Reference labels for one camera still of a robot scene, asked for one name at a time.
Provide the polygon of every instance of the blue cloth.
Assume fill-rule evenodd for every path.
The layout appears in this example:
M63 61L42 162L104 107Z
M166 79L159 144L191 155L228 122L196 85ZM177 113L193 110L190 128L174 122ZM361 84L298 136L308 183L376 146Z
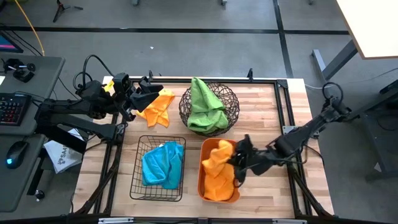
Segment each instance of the blue cloth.
M142 157L142 183L176 189L180 183L183 146L166 142Z

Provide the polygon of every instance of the black wire basket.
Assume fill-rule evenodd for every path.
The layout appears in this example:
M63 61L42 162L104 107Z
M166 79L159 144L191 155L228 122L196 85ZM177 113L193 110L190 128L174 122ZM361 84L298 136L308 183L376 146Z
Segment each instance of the black wire basket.
M232 128L232 126L234 126L239 117L239 101L235 93L226 85L215 82L209 82L206 83L206 85L221 100L221 102L223 102L225 106L224 113L228 119L228 127L224 129L216 129L212 133L205 134L197 131L194 131L194 133L197 133L201 136L214 137L219 134L226 133ZM188 118L192 111L191 88L188 88L182 95L179 109L181 120L186 127L188 127Z
M145 153L155 149L160 144L175 141L177 144L183 146L182 156L182 170L180 183L177 189L164 189L161 185L148 185L142 183L142 157ZM136 200L156 200L178 202L182 198L182 187L184 177L184 163L185 163L185 138L172 136L141 136L138 140L136 162L134 164L134 171L132 172L130 197Z

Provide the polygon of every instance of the keyboard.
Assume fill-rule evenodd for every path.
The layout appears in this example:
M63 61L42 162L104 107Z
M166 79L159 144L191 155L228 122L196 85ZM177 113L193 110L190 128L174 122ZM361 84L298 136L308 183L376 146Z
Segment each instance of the keyboard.
M0 93L0 125L19 126L31 98L24 94Z

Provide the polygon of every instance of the yellow object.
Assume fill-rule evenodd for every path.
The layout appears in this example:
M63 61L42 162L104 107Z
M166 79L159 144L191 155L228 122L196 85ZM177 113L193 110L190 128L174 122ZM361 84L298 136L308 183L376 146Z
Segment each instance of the yellow object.
M232 144L220 140L218 149L211 150L210 158L201 162L206 172L206 198L218 202L232 197L234 192L234 167L226 163L232 153Z
M114 85L114 82L111 80L111 81L104 87L104 90L105 90L105 91L110 91L110 90L112 89L113 85Z
M39 38L39 36L37 35L35 28L33 27L32 23L30 22L29 18L27 17L25 11L23 10L23 8L21 7L21 5L19 4L18 0L15 0L15 3L17 3L19 10L21 10L21 12L23 13L23 15L25 16L26 21L29 23L30 28L32 28L33 33L36 35L36 39L37 39L37 41L39 41L40 48L42 49L43 56L45 56L45 54L44 54L44 48L43 48L42 42L40 41L40 38Z
M155 126L156 123L169 126L169 115L167 114L167 107L174 99L174 94L171 90L163 89L159 92L159 96L154 100L143 112L138 112L137 115L143 117L148 122L148 127Z

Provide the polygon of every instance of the orange plastic bin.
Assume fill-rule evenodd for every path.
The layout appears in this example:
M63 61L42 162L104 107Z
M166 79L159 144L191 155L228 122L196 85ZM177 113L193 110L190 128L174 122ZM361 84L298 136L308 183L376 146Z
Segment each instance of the orange plastic bin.
M216 202L213 200L209 200L207 198L205 198L205 169L203 168L203 165L201 164L202 161L209 159L210 157L210 152L212 149L218 148L218 142L220 140L225 140L230 142L234 147L236 145L236 141L234 140L229 140L229 139L219 139L219 138L209 138L206 139L203 144L201 145L201 149L200 149L200 166L199 166L199 177L198 177L198 194L199 196L208 202ZM234 192L232 194L232 197L228 200L224 200L224 201L219 201L220 203L234 203L236 202L239 197L241 196L241 194L239 193L238 188L236 187L234 189Z

